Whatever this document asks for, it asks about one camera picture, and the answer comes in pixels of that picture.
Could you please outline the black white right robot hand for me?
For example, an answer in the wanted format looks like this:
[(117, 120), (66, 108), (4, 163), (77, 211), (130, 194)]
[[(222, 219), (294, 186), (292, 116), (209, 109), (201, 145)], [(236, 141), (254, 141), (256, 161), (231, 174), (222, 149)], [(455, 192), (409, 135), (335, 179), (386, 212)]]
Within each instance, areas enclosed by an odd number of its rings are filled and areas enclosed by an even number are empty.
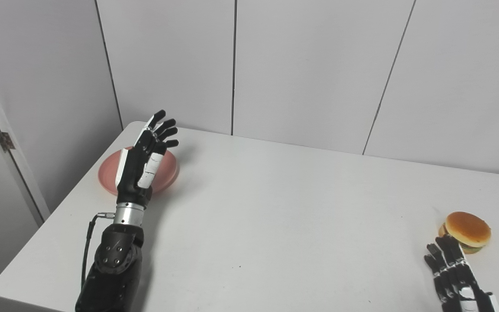
[(444, 312), (499, 312), (495, 294), (480, 288), (458, 240), (436, 237), (427, 245), (424, 262), (432, 272), (438, 300)]

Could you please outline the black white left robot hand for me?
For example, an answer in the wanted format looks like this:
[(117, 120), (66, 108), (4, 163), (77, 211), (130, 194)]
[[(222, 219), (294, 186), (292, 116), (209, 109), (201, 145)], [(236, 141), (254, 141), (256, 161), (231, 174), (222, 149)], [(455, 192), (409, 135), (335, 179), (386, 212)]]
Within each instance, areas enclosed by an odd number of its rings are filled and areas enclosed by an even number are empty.
[(164, 109), (156, 112), (142, 128), (130, 149), (120, 153), (116, 175), (117, 204), (131, 203), (147, 207), (152, 182), (169, 148), (178, 146), (170, 137), (178, 133), (175, 119), (165, 120)]

